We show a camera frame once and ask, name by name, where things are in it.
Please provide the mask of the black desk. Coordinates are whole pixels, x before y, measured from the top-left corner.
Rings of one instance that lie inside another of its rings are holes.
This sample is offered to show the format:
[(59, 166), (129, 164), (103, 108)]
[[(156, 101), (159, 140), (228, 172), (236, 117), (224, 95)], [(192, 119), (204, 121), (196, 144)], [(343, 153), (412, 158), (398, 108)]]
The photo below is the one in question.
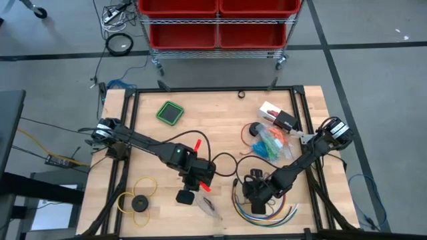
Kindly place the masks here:
[(0, 91), (0, 179), (5, 172), (25, 96), (25, 90)]

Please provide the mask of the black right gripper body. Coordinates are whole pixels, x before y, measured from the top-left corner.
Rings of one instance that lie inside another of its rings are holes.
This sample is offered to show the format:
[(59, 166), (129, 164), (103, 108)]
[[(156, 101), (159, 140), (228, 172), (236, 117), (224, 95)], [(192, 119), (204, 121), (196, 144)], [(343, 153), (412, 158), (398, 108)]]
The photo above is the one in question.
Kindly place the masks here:
[(265, 205), (272, 197), (278, 197), (278, 188), (274, 182), (274, 175), (267, 178), (245, 175), (243, 195), (254, 205)]

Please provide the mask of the black pad with green rim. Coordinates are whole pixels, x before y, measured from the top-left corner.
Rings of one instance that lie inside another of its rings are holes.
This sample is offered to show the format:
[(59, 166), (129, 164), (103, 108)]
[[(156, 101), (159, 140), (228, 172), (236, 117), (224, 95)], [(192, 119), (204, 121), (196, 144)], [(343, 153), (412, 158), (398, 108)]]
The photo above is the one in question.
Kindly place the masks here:
[(175, 125), (183, 113), (183, 107), (172, 101), (166, 101), (156, 113), (156, 117), (168, 125)]

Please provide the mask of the small black box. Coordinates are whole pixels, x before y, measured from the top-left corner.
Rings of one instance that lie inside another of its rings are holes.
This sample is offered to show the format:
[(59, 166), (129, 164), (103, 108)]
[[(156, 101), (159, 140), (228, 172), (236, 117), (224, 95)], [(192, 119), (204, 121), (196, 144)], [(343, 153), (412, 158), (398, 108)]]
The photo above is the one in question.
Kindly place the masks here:
[(277, 114), (273, 124), (287, 132), (298, 129), (298, 120), (284, 111)]

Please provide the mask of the red plastic bin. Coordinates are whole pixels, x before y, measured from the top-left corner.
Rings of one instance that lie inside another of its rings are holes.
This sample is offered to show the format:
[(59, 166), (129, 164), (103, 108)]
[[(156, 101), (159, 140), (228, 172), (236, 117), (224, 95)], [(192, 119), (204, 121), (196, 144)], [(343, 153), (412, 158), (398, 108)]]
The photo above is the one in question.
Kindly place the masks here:
[(286, 43), (284, 24), (220, 25), (222, 49), (281, 49)]
[(218, 0), (138, 0), (139, 11), (151, 18), (210, 18)]
[(217, 44), (215, 25), (172, 24), (151, 25), (149, 42), (154, 49), (213, 49)]
[(288, 18), (300, 10), (301, 0), (219, 0), (227, 18)]

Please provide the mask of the white power strip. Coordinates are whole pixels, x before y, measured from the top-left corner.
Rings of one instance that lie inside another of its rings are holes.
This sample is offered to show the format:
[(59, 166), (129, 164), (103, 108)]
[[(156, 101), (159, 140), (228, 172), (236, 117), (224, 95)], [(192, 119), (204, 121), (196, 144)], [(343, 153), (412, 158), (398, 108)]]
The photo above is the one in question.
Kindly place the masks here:
[(110, 11), (108, 9), (103, 13), (102, 23), (107, 24), (117, 16), (120, 16), (120, 14), (121, 14), (121, 11), (118, 11), (118, 10)]

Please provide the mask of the black low furniture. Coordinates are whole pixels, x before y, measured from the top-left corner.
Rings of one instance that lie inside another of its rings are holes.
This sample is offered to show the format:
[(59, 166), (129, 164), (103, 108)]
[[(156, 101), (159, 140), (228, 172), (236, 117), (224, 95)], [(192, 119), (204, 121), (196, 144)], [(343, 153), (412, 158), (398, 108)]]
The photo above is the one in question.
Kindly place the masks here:
[(0, 240), (5, 240), (17, 196), (46, 199), (72, 205), (83, 203), (87, 174), (70, 170), (22, 175), (0, 172)]

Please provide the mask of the orange rubber bands pile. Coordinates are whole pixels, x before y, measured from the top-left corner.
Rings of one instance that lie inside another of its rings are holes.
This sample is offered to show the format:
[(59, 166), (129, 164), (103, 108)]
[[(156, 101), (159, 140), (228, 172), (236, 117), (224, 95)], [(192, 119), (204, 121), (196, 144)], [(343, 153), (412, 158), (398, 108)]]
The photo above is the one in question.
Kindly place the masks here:
[(280, 128), (270, 127), (269, 131), (273, 135), (273, 137), (278, 139), (282, 144), (288, 143), (285, 133)]

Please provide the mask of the green rubber bands pile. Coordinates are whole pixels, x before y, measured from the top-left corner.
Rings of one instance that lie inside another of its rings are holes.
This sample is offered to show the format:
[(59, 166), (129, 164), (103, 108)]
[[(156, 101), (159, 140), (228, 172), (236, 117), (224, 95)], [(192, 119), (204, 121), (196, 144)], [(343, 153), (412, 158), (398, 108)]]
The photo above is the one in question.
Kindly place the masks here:
[(266, 152), (268, 159), (271, 161), (276, 161), (280, 156), (280, 151), (282, 148), (282, 143), (279, 139), (264, 137), (262, 139), (266, 147)]

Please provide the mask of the black chair caster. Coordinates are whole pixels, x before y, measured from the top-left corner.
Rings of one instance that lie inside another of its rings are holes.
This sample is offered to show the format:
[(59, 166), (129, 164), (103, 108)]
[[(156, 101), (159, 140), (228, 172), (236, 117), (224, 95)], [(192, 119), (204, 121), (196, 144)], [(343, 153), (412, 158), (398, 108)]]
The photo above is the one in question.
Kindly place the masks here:
[(22, 2), (22, 4), (24, 4), (24, 6), (26, 6), (26, 8), (31, 10), (37, 18), (45, 19), (47, 17), (46, 10), (42, 7), (38, 7), (38, 6), (34, 5), (31, 2), (31, 0), (20, 0), (20, 2)]

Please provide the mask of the clear plastic bags pile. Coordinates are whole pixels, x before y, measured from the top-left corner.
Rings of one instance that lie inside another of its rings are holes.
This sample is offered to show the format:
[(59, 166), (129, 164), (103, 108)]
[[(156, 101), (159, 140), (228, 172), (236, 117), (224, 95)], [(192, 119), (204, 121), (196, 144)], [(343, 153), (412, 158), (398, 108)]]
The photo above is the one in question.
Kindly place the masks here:
[(222, 216), (218, 210), (218, 207), (214, 204), (214, 202), (209, 198), (209, 195), (204, 192), (197, 192), (195, 194), (195, 201), (198, 207), (209, 216), (214, 219), (222, 220)]

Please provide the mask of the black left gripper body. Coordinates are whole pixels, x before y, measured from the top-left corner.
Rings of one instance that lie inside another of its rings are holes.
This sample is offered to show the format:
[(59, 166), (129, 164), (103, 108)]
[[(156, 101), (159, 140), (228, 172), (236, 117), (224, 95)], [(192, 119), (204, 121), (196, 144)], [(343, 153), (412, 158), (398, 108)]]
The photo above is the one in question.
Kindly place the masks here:
[(185, 191), (199, 191), (200, 185), (211, 187), (216, 172), (216, 164), (206, 159), (197, 158), (189, 167), (179, 173)]

